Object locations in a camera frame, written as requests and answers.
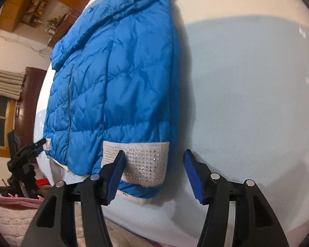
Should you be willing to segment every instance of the blue gripper pad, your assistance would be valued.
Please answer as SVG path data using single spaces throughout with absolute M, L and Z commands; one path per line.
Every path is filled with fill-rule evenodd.
M 197 161 L 189 149 L 184 152 L 183 156 L 184 168 L 186 174 L 188 175 L 193 194 L 195 195 L 195 198 L 199 200 L 201 204 L 203 204 L 205 201 L 204 185 L 195 167 L 195 163 L 197 163 Z
M 119 186 L 119 182 L 121 179 L 121 176 L 123 175 L 124 169 L 125 169 L 125 163 L 126 163 L 126 154 L 121 150 L 118 152 L 118 155 L 116 156 L 116 159 L 113 163 L 107 164 L 113 166 L 111 171 L 111 177 L 109 177 L 108 184 L 107 184 L 107 190 L 106 190 L 106 200 L 108 203 L 114 199 L 117 193 L 117 189 Z

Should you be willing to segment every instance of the bed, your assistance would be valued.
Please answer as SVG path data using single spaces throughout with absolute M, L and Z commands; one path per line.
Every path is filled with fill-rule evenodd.
M 103 209 L 106 218 L 157 242 L 196 246 L 207 208 L 183 169 L 182 153 L 190 148 L 228 180 L 255 180 L 284 231 L 292 231 L 309 220 L 309 10 L 302 0 L 172 3 L 182 50 L 173 166 L 150 204 L 116 197 Z M 40 92 L 35 141 L 42 138 L 54 72 L 49 67 Z M 51 184 L 86 177 L 45 153 L 37 160 Z

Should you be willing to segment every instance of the red object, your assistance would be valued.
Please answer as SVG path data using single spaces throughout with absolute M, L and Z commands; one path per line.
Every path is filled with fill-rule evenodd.
M 37 179 L 35 181 L 37 186 L 43 186 L 43 185 L 50 185 L 49 181 L 47 178 L 41 178 L 41 179 Z

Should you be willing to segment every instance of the wooden shelf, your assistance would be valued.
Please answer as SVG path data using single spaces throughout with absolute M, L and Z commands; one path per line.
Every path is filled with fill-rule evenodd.
M 68 32 L 77 18 L 80 16 L 80 13 L 75 10 L 70 10 L 70 12 L 65 16 L 63 22 L 55 30 L 55 33 L 51 36 L 48 41 L 48 46 L 54 47 L 55 44 Z
M 47 7 L 48 7 L 48 4 L 52 1 L 52 0 L 48 0 L 48 1 L 45 1 L 45 0 L 37 0 L 38 1 L 38 4 L 35 5 L 35 2 L 32 2 L 32 0 L 30 0 L 28 6 L 27 6 L 27 9 L 29 8 L 32 8 L 34 7 L 34 12 L 30 12 L 30 13 L 27 13 L 27 9 L 26 9 L 26 12 L 24 13 L 24 17 L 27 17 L 26 20 L 25 18 L 23 17 L 22 19 L 22 23 L 26 24 L 26 25 L 29 25 L 31 26 L 32 28 L 35 28 L 36 25 L 37 25 L 37 22 L 34 22 L 35 19 L 39 19 L 41 16 L 43 16 L 44 12 L 46 11 Z M 42 13 L 39 14 L 39 12 L 37 12 L 38 8 L 40 7 L 40 5 L 43 4 L 44 8 L 42 10 Z

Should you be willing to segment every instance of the metal pin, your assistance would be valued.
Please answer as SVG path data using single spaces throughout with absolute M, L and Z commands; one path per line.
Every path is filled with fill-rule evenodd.
M 246 180 L 246 185 L 248 185 L 249 187 L 253 187 L 255 185 L 255 182 L 249 179 L 249 180 Z
M 218 173 L 214 172 L 214 173 L 211 174 L 211 179 L 218 180 L 218 179 L 220 179 L 220 175 Z
M 99 179 L 99 174 L 93 174 L 91 175 L 91 180 L 98 180 Z
M 64 186 L 64 181 L 60 180 L 60 181 L 57 181 L 56 184 L 55 184 L 55 187 L 57 188 L 61 188 Z

